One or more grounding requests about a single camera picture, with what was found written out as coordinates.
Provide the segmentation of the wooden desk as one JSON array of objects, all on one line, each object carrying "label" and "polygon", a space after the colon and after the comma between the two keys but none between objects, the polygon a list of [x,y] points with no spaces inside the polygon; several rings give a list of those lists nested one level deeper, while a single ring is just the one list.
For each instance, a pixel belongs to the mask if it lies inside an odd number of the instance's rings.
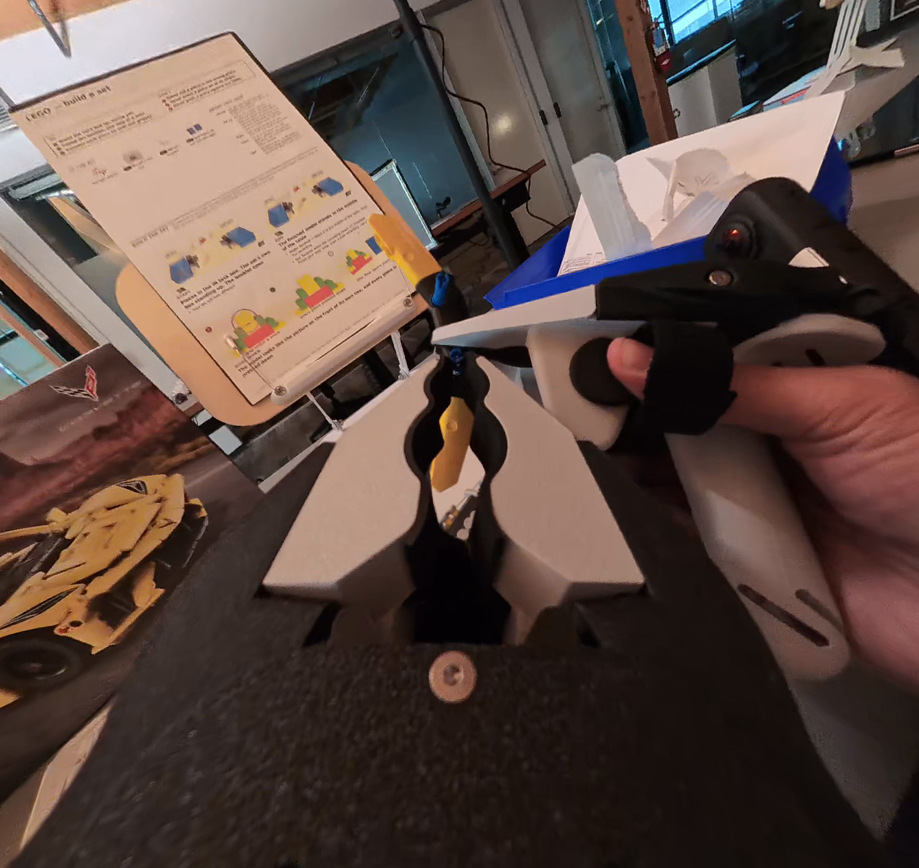
[{"label": "wooden desk", "polygon": [[[539,160],[523,172],[496,186],[490,193],[491,198],[504,212],[523,207],[530,198],[529,183],[532,177],[546,166],[545,160]],[[470,201],[456,212],[439,219],[430,230],[436,240],[446,236],[449,231],[482,211],[482,202],[479,199]]]}]

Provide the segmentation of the person's right hand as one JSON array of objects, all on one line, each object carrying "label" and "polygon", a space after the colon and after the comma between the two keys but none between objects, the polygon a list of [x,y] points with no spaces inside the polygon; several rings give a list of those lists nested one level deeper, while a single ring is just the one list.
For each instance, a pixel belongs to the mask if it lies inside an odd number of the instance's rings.
[{"label": "person's right hand", "polygon": [[867,665],[918,685],[918,382],[887,367],[735,365],[722,420],[778,439]]}]

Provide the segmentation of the small yellow lego piece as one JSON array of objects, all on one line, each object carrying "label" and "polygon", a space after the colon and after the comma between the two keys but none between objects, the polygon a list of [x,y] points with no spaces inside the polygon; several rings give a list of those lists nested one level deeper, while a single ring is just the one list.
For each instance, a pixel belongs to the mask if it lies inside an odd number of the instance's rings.
[{"label": "small yellow lego piece", "polygon": [[453,396],[440,416],[442,448],[430,465],[432,491],[442,493],[460,480],[460,473],[470,448],[474,413],[460,396]]}]

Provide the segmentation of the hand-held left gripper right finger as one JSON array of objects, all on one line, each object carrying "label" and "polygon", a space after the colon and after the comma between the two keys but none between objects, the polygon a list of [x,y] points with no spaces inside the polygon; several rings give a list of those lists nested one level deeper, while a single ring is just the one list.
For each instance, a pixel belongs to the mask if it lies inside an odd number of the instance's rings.
[{"label": "hand-held left gripper right finger", "polygon": [[487,359],[468,374],[485,472],[471,549],[509,605],[504,641],[521,645],[545,610],[645,579],[571,432]]}]

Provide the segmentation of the blue plastic bin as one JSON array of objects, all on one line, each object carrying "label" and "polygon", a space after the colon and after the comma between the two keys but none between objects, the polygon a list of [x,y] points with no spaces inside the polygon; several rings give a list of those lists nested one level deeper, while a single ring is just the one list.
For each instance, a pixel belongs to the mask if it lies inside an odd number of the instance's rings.
[{"label": "blue plastic bin", "polygon": [[[852,177],[848,162],[836,141],[831,141],[810,189],[810,196],[828,209],[833,219],[846,223],[853,204]],[[645,253],[602,263],[566,275],[560,274],[572,227],[559,231],[550,241],[484,295],[494,310],[519,306],[576,288],[599,283],[606,277],[622,277],[649,270],[699,262],[704,258],[705,237],[674,243]]]}]

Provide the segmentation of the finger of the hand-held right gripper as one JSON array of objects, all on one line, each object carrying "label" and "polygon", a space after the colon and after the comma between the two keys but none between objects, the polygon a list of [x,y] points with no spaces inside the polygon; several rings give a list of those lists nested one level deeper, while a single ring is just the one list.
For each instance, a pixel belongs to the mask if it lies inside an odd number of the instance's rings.
[{"label": "finger of the hand-held right gripper", "polygon": [[523,347],[533,331],[602,334],[594,287],[576,288],[439,327],[432,335],[432,345],[465,350]]}]

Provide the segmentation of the black pole lamp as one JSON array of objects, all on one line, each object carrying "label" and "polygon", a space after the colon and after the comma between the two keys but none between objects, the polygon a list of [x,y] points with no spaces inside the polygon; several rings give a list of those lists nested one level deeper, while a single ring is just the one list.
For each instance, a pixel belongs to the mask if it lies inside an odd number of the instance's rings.
[{"label": "black pole lamp", "polygon": [[413,41],[417,56],[437,94],[438,102],[447,121],[448,131],[481,204],[487,228],[492,231],[493,239],[497,248],[503,254],[508,268],[514,270],[528,258],[527,246],[523,242],[519,231],[511,230],[504,210],[493,199],[491,190],[482,176],[476,157],[450,101],[447,87],[440,75],[439,66],[435,62],[420,20],[408,0],[393,0],[393,2],[399,19]]}]

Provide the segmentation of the translucent plastic tube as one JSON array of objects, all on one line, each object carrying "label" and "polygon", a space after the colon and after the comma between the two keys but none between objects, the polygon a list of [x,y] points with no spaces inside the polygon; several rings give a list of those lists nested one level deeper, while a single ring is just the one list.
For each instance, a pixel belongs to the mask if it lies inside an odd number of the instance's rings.
[{"label": "translucent plastic tube", "polygon": [[572,170],[605,260],[649,252],[650,232],[628,202],[616,162],[592,153],[575,162]]}]

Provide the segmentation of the lego set box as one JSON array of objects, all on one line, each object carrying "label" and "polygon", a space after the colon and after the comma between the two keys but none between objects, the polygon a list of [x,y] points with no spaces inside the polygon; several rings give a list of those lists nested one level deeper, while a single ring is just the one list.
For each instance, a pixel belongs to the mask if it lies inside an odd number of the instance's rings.
[{"label": "lego set box", "polygon": [[109,701],[262,493],[112,345],[4,399],[1,428],[6,798]]}]

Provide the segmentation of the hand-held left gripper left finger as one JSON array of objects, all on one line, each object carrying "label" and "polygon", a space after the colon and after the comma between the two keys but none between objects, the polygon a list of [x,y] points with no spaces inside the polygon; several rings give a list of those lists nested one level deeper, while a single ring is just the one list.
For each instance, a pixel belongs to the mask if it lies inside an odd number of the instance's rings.
[{"label": "hand-held left gripper left finger", "polygon": [[262,581],[271,593],[385,617],[411,594],[405,546],[420,528],[421,474],[408,460],[430,408],[430,357],[348,423]]}]

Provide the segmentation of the printed paper sign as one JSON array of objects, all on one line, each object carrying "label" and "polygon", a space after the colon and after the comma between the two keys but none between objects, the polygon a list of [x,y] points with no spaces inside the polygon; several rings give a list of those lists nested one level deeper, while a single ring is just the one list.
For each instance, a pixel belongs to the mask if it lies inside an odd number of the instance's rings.
[{"label": "printed paper sign", "polygon": [[369,224],[397,212],[235,33],[10,114],[127,258],[121,310],[224,423],[273,419],[272,380],[416,291]]}]

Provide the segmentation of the yellow lego panel piece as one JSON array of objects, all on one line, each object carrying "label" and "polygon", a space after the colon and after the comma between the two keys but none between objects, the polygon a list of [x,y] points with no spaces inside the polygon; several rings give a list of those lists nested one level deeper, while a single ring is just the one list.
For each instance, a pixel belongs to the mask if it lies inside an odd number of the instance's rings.
[{"label": "yellow lego panel piece", "polygon": [[438,274],[437,260],[399,214],[374,213],[369,224],[382,251],[397,264],[415,290],[421,291],[424,280]]}]

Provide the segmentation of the white paper sheets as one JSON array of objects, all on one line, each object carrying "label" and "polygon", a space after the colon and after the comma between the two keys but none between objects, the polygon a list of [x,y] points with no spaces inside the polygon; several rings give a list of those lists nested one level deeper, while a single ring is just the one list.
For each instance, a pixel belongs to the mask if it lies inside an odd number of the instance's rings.
[{"label": "white paper sheets", "polygon": [[[729,202],[764,178],[789,178],[809,192],[835,140],[844,97],[804,98],[615,161],[628,202],[650,232],[650,249],[705,237]],[[560,274],[602,263],[611,262],[581,197]]]}]

